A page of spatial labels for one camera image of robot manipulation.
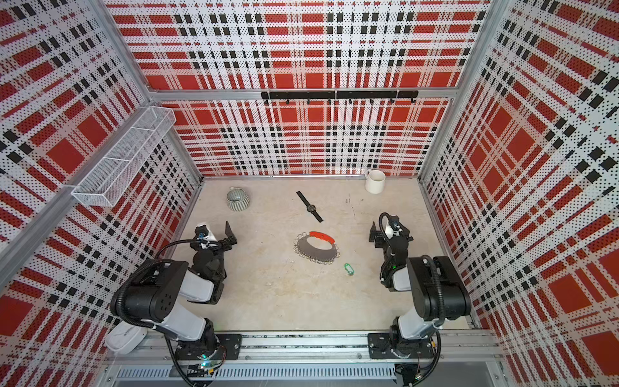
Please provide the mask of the green key tag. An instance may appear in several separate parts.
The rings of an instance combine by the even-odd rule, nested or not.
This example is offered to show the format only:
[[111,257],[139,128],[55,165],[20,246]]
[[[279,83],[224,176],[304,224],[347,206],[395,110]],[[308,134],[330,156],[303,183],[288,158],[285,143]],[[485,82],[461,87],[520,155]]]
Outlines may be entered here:
[[347,274],[348,274],[349,276],[353,276],[353,275],[355,274],[355,271],[354,271],[353,267],[351,267],[351,265],[350,265],[350,264],[346,263],[346,264],[344,265],[344,268],[345,268],[345,270],[346,270],[346,272],[347,272]]

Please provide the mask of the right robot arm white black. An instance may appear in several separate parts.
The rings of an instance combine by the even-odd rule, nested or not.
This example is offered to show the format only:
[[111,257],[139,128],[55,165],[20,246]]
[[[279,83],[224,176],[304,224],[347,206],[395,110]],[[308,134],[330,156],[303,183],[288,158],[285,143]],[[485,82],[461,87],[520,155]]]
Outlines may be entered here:
[[397,219],[372,225],[369,242],[383,252],[380,283],[391,292],[410,293],[413,307],[396,317],[386,333],[368,335],[369,356],[431,359],[438,352],[438,330],[448,320],[470,314],[472,302],[446,256],[409,255],[410,231]]

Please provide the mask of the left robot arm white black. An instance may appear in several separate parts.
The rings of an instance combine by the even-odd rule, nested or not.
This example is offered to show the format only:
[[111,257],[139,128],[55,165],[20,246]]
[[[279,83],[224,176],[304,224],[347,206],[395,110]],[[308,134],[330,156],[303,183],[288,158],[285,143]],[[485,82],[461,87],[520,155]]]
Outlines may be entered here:
[[150,331],[169,340],[177,361],[238,359],[242,336],[218,334],[214,323],[187,309],[185,303],[215,305],[222,298],[227,278],[224,254],[237,243],[231,226],[219,240],[204,223],[185,244],[195,252],[191,262],[164,259],[165,245],[145,261],[119,287],[111,299],[111,312],[120,322],[105,338],[116,356],[137,348]]

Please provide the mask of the grey ribbed ceramic cup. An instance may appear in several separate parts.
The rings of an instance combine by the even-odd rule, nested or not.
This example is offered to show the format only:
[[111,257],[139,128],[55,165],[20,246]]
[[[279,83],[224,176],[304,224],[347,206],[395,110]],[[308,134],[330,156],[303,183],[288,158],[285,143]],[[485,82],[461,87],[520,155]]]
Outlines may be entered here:
[[227,206],[235,212],[245,211],[249,208],[251,200],[248,194],[241,188],[232,187],[227,193]]

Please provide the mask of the white ceramic mug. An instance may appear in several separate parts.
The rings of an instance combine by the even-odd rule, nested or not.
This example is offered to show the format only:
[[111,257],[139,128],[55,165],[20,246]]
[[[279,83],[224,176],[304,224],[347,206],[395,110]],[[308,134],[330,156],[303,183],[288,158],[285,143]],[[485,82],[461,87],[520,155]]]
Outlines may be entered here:
[[386,175],[379,169],[369,169],[365,173],[365,190],[370,194],[381,194],[385,189]]

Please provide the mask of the black wrist watch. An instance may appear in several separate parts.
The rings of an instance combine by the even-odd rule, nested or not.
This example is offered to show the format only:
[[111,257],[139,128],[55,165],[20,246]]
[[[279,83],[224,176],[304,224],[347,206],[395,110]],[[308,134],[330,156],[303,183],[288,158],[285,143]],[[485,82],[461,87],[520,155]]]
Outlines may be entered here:
[[322,222],[323,222],[323,219],[322,219],[322,217],[319,215],[319,213],[318,213],[318,211],[317,211],[317,209],[316,209],[316,206],[314,206],[313,204],[311,204],[311,203],[307,200],[307,198],[305,197],[305,195],[304,195],[301,191],[298,191],[298,192],[297,192],[297,195],[298,195],[298,198],[300,198],[300,199],[301,199],[301,201],[302,201],[302,202],[304,203],[304,205],[306,206],[306,211],[307,211],[307,212],[309,212],[310,214],[312,214],[312,216],[314,216],[314,217],[316,218],[316,220],[317,220],[319,223],[322,223]]

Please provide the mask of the white object beside base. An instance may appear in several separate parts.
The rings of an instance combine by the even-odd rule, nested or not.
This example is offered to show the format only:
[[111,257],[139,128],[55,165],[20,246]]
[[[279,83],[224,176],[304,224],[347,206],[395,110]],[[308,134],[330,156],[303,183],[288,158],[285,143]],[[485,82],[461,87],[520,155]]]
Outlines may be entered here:
[[137,327],[122,321],[106,335],[105,345],[116,356],[127,355],[138,347],[147,333],[146,327]]

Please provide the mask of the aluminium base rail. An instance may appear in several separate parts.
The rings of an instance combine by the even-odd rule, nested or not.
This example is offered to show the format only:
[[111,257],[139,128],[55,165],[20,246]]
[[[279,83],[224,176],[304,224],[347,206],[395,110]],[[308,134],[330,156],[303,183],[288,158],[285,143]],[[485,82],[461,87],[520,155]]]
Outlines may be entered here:
[[[206,361],[180,361],[192,382],[232,385],[386,385],[410,381],[433,361],[428,343],[413,354],[394,355],[383,332],[239,332],[232,358],[214,370]],[[425,386],[507,386],[494,335],[483,330],[444,330],[442,350]],[[97,386],[175,386],[175,369],[163,336],[151,333],[126,356],[110,356]]]

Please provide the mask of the black hook rail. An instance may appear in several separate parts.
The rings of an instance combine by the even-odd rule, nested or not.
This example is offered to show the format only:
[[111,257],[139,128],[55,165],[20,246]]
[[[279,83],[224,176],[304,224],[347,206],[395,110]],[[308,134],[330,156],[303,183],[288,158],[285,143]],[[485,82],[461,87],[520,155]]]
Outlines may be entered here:
[[355,99],[396,99],[415,100],[419,96],[418,90],[324,90],[324,91],[264,91],[260,93],[264,101],[281,100],[355,100]]

